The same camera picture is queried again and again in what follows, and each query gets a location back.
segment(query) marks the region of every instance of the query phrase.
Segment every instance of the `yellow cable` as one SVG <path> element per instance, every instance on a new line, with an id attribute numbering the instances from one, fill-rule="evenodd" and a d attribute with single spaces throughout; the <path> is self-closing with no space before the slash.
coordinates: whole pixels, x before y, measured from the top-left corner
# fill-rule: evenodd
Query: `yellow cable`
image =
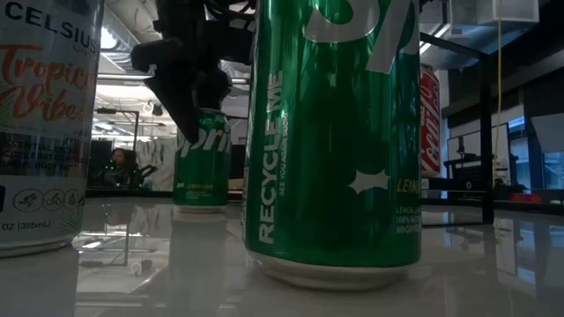
<path id="1" fill-rule="evenodd" d="M 496 178 L 496 162 L 498 154 L 498 145 L 500 141 L 500 120 L 501 120 L 501 9 L 503 6 L 503 0 L 499 0 L 498 12 L 497 12 L 497 28 L 498 28 L 498 55 L 497 55 L 497 125 L 495 126 L 495 152 L 493 155 L 493 179 L 492 186 L 495 187 Z"/>

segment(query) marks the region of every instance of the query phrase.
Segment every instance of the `white can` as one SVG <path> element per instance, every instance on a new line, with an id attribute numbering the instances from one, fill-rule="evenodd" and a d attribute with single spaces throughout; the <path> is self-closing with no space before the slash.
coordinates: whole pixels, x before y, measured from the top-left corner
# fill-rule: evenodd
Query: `white can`
<path id="1" fill-rule="evenodd" d="M 82 227 L 104 0 L 0 0 L 0 256 Z"/>

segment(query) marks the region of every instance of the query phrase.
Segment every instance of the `coca-cola can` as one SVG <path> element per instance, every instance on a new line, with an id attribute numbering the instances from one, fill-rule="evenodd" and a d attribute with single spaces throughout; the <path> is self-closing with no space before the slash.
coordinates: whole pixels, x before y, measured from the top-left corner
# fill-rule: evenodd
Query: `coca-cola can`
<path id="1" fill-rule="evenodd" d="M 421 65 L 421 177 L 441 174 L 441 107 L 439 79 Z"/>

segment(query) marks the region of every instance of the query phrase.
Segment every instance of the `sprite can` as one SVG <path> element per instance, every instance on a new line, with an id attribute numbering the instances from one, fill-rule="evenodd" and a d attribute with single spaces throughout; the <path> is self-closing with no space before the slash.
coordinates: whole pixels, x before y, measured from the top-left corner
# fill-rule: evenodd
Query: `sprite can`
<path id="1" fill-rule="evenodd" d="M 227 205 L 231 128 L 219 110 L 199 110 L 199 138 L 178 131 L 173 202 L 179 211 L 219 212 Z"/>
<path id="2" fill-rule="evenodd" d="M 363 289 L 421 253 L 419 3 L 261 0 L 243 224 L 292 284 Z"/>

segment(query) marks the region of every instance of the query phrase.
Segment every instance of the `white glossy table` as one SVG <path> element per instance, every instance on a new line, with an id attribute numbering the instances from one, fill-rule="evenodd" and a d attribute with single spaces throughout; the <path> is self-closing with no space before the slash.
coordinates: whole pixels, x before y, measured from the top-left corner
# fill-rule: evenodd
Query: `white glossy table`
<path id="1" fill-rule="evenodd" d="M 480 213 L 424 211 L 424 223 Z M 268 278 L 246 255 L 237 206 L 179 216 L 168 199 L 92 199 L 85 229 L 80 251 L 0 260 L 0 316 L 564 316 L 564 217 L 497 211 L 495 226 L 424 229 L 420 263 L 370 292 Z"/>

